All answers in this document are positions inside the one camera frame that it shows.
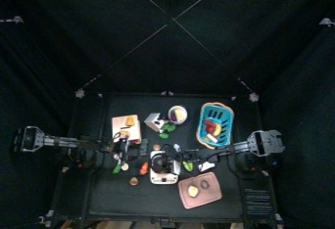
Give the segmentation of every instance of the black tent enclosure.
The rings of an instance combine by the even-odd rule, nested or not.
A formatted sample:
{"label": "black tent enclosure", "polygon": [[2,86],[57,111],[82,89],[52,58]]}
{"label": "black tent enclosure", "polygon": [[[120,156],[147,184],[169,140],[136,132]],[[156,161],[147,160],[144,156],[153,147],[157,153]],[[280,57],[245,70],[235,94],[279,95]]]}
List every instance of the black tent enclosure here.
{"label": "black tent enclosure", "polygon": [[[124,220],[333,228],[333,2],[0,0],[0,227]],[[229,154],[204,171],[223,196],[185,208],[177,183],[137,174],[155,144],[208,150],[196,137],[207,103],[233,111]],[[173,106],[185,107],[187,120],[163,138],[144,120]],[[114,152],[61,148],[60,137],[110,141],[112,118],[126,115],[138,117],[148,141],[128,170],[112,173]],[[14,152],[26,126],[57,147]],[[277,130],[285,146],[269,176],[237,170],[249,153],[235,144],[260,130]],[[197,169],[181,166],[179,183]]]}

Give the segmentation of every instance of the white container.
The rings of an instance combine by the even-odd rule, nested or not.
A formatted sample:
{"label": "white container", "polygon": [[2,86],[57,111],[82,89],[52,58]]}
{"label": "white container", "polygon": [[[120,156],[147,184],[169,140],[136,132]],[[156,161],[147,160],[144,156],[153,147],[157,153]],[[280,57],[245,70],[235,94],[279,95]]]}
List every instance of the white container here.
{"label": "white container", "polygon": [[183,106],[173,106],[168,110],[168,119],[169,122],[180,125],[187,119],[187,110]]}

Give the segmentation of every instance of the black table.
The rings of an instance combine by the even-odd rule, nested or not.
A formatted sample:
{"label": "black table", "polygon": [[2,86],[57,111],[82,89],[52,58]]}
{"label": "black table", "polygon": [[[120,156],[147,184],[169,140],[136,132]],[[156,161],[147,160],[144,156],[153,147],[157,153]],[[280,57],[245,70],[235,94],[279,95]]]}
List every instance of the black table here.
{"label": "black table", "polygon": [[[196,140],[196,128],[201,106],[208,102],[220,102],[233,109],[233,142],[244,141],[251,132],[260,129],[257,103],[251,102],[248,96],[93,94],[78,100],[69,136],[78,137],[84,134],[92,138],[110,139],[110,118],[137,115],[141,121],[141,137],[148,139],[149,149],[155,144],[164,143],[177,144],[181,150],[201,149],[204,146]],[[175,105],[187,108],[188,118],[169,134],[168,139],[163,139],[143,121],[151,113],[165,113]],[[160,223],[244,221],[245,223],[249,216],[245,212],[243,190],[252,188],[269,190],[273,198],[271,178],[260,176],[256,181],[237,179],[233,173],[235,157],[228,156],[221,158],[211,170],[220,182],[223,198],[204,206],[185,209],[176,184],[153,185],[149,175],[140,177],[137,186],[128,184],[130,177],[138,172],[141,163],[148,159],[149,155],[130,161],[129,170],[112,174],[116,160],[110,155],[104,157],[98,155],[96,167],[92,169],[69,169],[61,172],[52,205],[53,220],[72,218],[80,221],[149,220]],[[179,180],[197,174],[196,170],[191,173],[183,170]],[[264,220],[263,217],[255,217],[255,221],[260,221],[259,219]]]}

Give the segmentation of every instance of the blue basket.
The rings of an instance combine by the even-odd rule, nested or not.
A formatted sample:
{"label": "blue basket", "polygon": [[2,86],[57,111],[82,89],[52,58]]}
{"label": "blue basket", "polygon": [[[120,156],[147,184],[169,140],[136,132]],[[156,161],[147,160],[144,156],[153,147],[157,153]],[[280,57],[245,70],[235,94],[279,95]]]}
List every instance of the blue basket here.
{"label": "blue basket", "polygon": [[[221,103],[207,103],[203,105],[200,120],[196,131],[197,141],[211,149],[227,146],[231,143],[232,126],[233,126],[235,112]],[[215,123],[216,133],[219,135],[211,136],[205,131],[205,121]]]}

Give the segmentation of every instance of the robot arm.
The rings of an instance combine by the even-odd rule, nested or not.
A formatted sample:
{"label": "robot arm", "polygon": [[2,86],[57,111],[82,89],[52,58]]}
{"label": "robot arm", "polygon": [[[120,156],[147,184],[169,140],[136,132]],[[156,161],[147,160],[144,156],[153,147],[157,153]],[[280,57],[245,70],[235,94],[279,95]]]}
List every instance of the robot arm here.
{"label": "robot arm", "polygon": [[77,148],[80,142],[76,138],[54,137],[46,135],[37,127],[26,126],[18,129],[14,137],[14,151],[34,153],[41,147]]}

